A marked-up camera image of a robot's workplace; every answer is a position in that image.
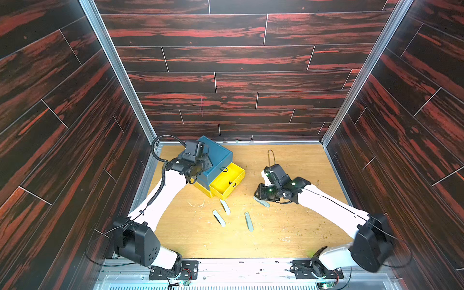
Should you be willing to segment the white fruit knife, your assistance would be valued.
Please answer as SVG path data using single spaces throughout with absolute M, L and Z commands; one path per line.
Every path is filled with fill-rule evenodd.
M 227 214 L 227 215 L 231 215 L 231 210 L 230 210 L 228 204 L 226 203 L 226 201 L 221 199 L 221 200 L 220 200 L 220 203 L 221 203 L 221 205 L 222 205 L 224 211 L 226 212 L 226 214 Z
M 219 222 L 219 224 L 222 226 L 222 227 L 226 227 L 226 222 L 225 220 L 222 218 L 222 216 L 219 214 L 219 212 L 217 210 L 214 210 L 213 211 L 213 216 L 215 217 L 215 219 Z

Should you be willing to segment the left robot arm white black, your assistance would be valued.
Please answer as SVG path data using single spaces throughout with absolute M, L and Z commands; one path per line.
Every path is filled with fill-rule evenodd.
M 210 158 L 177 157 L 165 162 L 156 188 L 127 217 L 113 223 L 115 254 L 136 264 L 161 271 L 168 279 L 181 273 L 182 255 L 161 245 L 155 235 L 157 225 L 174 197 L 191 181 L 212 167 Z

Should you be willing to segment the yellow drawer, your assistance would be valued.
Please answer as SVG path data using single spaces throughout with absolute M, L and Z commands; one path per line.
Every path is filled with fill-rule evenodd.
M 218 198 L 226 200 L 244 177 L 245 170 L 234 163 L 230 163 L 227 167 L 221 168 L 220 174 L 209 185 L 210 191 Z

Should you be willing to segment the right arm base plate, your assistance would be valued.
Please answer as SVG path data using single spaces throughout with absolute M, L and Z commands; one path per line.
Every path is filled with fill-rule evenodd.
M 341 269 L 329 270 L 320 262 L 312 260 L 293 260 L 290 267 L 290 272 L 293 273 L 296 279 L 306 280 L 340 280 L 344 278 Z

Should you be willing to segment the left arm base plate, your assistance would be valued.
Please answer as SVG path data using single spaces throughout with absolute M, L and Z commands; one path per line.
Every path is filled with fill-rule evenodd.
M 185 280 L 192 281 L 198 278 L 199 261 L 181 260 L 172 269 L 151 266 L 149 280 Z

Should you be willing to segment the teal drawer cabinet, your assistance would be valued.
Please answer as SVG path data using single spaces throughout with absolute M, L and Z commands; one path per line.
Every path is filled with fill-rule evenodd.
M 203 172 L 197 182 L 205 189 L 210 190 L 210 184 L 233 162 L 233 152 L 216 143 L 206 136 L 202 136 L 198 141 L 203 142 L 208 147 L 208 155 L 212 167 Z

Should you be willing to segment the green fruit knife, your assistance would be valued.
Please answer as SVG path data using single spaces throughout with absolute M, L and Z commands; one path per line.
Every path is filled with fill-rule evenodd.
M 268 202 L 263 201 L 263 200 L 260 200 L 260 199 L 258 199 L 258 198 L 256 198 L 256 197 L 254 197 L 254 200 L 255 200 L 256 202 L 258 202 L 259 204 L 265 206 L 266 208 L 270 208 L 270 204 L 269 204 Z
M 250 232 L 254 232 L 254 226 L 253 226 L 253 222 L 251 220 L 251 216 L 250 216 L 250 213 L 249 212 L 245 212 L 245 220 L 246 220 L 246 225 L 247 225 L 247 228 Z

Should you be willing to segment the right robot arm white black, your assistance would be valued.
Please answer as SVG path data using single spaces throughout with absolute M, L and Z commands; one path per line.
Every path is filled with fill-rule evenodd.
M 388 219 L 382 214 L 371 215 L 331 197 L 310 181 L 291 179 L 278 164 L 268 166 L 261 173 L 254 195 L 262 201 L 295 203 L 331 221 L 347 233 L 353 241 L 348 244 L 319 249 L 309 265 L 295 265 L 295 271 L 309 271 L 316 279 L 327 279 L 331 271 L 343 267 L 360 267 L 376 273 L 393 254 L 393 233 Z

